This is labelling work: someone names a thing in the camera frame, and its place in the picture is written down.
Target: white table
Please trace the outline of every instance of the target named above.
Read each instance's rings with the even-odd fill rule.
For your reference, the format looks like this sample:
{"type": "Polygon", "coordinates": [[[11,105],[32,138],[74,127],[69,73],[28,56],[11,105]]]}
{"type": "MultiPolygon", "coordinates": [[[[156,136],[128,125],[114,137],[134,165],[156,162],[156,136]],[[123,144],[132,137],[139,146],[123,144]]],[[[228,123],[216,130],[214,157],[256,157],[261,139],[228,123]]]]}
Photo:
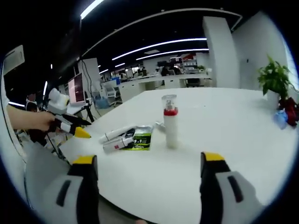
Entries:
{"type": "Polygon", "coordinates": [[[80,105],[80,106],[71,106],[71,105],[67,105],[67,113],[68,114],[76,114],[78,112],[80,112],[81,110],[84,109],[85,106],[87,106],[88,104],[84,104],[84,105],[80,105]]]}
{"type": "MultiPolygon", "coordinates": [[[[87,100],[92,104],[92,99],[91,98],[87,98],[87,100]]],[[[87,115],[89,116],[90,121],[94,122],[93,115],[91,114],[90,109],[87,106],[88,106],[88,103],[85,103],[85,104],[82,104],[82,105],[76,105],[76,106],[68,104],[66,112],[68,114],[75,115],[75,114],[81,112],[82,110],[86,109],[86,112],[87,112],[87,115]]]]}
{"type": "Polygon", "coordinates": [[[206,74],[189,74],[189,75],[175,75],[175,76],[154,76],[149,78],[137,79],[121,83],[119,85],[121,99],[123,102],[139,95],[146,90],[155,89],[157,81],[164,81],[166,89],[182,87],[182,81],[189,78],[211,78],[206,74]]]}
{"type": "Polygon", "coordinates": [[[92,138],[72,138],[61,149],[69,161],[98,156],[99,193],[119,208],[160,224],[198,224],[201,216],[200,152],[220,153],[267,205],[283,186],[296,154],[297,130],[280,130],[260,91],[181,88],[146,91],[86,128],[92,138]],[[99,137],[129,124],[163,121],[161,97],[177,94],[179,148],[165,147],[155,129],[149,151],[105,154],[99,137]]]}
{"type": "Polygon", "coordinates": [[[131,78],[129,80],[129,82],[133,81],[133,80],[138,80],[138,79],[146,79],[146,78],[151,78],[151,77],[156,77],[157,75],[148,75],[148,76],[140,76],[140,77],[136,77],[136,78],[131,78]]]}

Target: black ceiling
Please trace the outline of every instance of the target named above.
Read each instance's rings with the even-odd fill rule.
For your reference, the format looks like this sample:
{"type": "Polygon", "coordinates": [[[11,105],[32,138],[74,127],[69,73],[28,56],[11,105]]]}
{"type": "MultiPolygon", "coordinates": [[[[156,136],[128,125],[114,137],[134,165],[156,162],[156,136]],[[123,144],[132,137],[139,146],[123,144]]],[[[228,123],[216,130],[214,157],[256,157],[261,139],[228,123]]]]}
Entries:
{"type": "MultiPolygon", "coordinates": [[[[76,20],[82,11],[93,0],[53,0],[19,1],[1,3],[1,9],[9,16],[2,18],[6,21],[2,28],[1,53],[23,44],[25,64],[20,72],[5,76],[7,95],[11,100],[23,101],[30,92],[42,90],[45,81],[49,78],[49,70],[54,46],[70,29],[71,23],[76,20]]],[[[122,26],[143,17],[181,8],[213,8],[227,10],[242,15],[245,19],[254,15],[257,7],[235,5],[226,1],[212,3],[198,0],[173,3],[171,0],[104,0],[82,21],[81,50],[86,52],[101,38],[114,32],[122,26]]],[[[159,42],[204,37],[202,18],[205,15],[225,17],[230,27],[239,18],[235,15],[214,13],[208,11],[188,11],[157,16],[110,36],[84,57],[98,58],[101,69],[113,69],[120,63],[132,63],[136,58],[145,56],[144,52],[122,57],[112,61],[113,57],[137,48],[159,42]]],[[[184,42],[159,46],[161,52],[206,48],[206,42],[184,42]]]]}

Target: blue bin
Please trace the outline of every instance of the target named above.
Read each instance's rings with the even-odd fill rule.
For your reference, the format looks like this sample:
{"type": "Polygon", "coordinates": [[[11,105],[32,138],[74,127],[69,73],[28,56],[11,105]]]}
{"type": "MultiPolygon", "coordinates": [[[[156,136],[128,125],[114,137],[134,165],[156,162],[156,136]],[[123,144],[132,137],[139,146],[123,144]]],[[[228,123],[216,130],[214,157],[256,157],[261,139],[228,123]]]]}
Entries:
{"type": "Polygon", "coordinates": [[[116,80],[116,84],[119,85],[121,83],[121,80],[119,77],[114,77],[114,78],[111,78],[111,80],[116,80]]]}
{"type": "Polygon", "coordinates": [[[95,100],[95,106],[97,109],[107,109],[109,108],[109,103],[106,98],[101,98],[100,96],[96,96],[94,98],[95,100]]]}

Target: white pot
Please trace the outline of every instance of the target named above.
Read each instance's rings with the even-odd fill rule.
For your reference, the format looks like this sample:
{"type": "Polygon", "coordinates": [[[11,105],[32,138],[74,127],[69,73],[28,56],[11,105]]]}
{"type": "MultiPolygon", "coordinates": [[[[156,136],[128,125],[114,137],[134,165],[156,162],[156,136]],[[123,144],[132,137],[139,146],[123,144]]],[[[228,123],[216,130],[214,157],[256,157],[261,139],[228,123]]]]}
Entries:
{"type": "Polygon", "coordinates": [[[268,105],[271,109],[276,110],[278,108],[278,102],[279,102],[278,93],[269,90],[267,92],[267,100],[268,100],[268,105]]]}

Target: potted plant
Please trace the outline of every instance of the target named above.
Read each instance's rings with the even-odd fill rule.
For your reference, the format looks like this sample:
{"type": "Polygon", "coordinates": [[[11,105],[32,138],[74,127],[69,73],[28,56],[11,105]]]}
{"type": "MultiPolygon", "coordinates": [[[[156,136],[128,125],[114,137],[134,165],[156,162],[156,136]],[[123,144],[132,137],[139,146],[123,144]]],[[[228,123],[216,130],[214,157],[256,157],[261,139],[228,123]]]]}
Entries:
{"type": "Polygon", "coordinates": [[[203,65],[199,65],[197,68],[199,69],[199,72],[204,72],[206,70],[205,66],[203,65]]]}
{"type": "Polygon", "coordinates": [[[260,86],[263,86],[263,94],[267,94],[271,108],[277,109],[279,97],[282,100],[288,97],[289,70],[286,66],[281,66],[277,61],[274,61],[269,55],[268,59],[269,64],[258,70],[260,73],[258,82],[260,86]]]}

